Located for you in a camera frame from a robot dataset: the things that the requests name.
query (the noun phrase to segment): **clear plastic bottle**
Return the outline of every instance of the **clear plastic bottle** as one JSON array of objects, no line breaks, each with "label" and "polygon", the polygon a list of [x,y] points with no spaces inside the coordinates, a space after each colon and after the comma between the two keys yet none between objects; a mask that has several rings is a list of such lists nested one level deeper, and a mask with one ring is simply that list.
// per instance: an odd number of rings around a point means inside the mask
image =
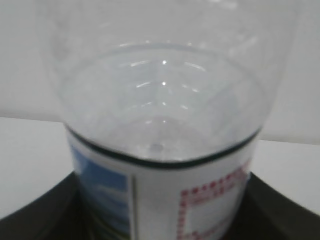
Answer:
[{"label": "clear plastic bottle", "polygon": [[290,50],[297,0],[39,0],[43,56],[102,239],[217,240]]}]

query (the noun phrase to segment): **black tray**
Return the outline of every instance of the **black tray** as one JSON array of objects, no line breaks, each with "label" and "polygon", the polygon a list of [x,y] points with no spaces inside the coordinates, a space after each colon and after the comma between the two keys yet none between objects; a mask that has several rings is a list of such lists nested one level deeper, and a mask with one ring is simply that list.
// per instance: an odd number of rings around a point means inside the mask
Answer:
[{"label": "black tray", "polygon": [[[0,220],[0,240],[90,240],[74,174],[25,208]],[[254,174],[225,240],[320,240],[320,217]]]}]

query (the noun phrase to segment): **transparent plastic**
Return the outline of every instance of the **transparent plastic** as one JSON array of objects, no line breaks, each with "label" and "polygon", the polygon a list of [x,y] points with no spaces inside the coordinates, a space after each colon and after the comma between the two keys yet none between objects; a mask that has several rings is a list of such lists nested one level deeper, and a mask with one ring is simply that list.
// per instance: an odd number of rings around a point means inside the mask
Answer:
[{"label": "transparent plastic", "polygon": [[224,150],[260,129],[298,0],[38,0],[40,44],[65,123],[154,162]]}]

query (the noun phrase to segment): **water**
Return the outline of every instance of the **water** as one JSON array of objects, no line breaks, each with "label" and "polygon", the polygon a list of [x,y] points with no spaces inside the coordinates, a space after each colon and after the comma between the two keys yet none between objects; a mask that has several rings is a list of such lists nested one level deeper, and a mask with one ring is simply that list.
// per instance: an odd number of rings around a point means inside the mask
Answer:
[{"label": "water", "polygon": [[168,162],[212,154],[252,134],[264,92],[250,71],[220,54],[150,44],[83,61],[58,94],[76,131]]}]

